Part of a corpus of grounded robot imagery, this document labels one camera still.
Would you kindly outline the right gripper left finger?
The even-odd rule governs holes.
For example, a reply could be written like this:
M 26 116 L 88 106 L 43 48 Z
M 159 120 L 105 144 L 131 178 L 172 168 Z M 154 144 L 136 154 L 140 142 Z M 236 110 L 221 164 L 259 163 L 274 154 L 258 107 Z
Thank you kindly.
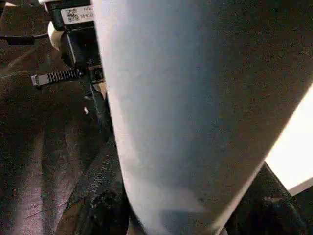
M 115 139 L 110 137 L 74 187 L 58 235 L 125 235 L 130 205 Z

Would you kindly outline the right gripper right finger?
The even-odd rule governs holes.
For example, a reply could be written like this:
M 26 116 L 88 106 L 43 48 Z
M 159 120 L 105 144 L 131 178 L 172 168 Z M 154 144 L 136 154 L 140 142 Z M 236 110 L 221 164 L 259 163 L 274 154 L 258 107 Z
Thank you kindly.
M 313 203 L 291 196 L 264 164 L 225 229 L 230 235 L 311 235 Z

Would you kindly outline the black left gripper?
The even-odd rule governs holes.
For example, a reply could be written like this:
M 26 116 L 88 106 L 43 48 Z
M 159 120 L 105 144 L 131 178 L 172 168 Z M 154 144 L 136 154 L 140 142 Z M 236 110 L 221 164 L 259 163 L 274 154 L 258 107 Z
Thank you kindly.
M 72 68 L 100 66 L 92 2 L 48 0 L 46 10 L 50 16 L 50 42 L 64 63 Z

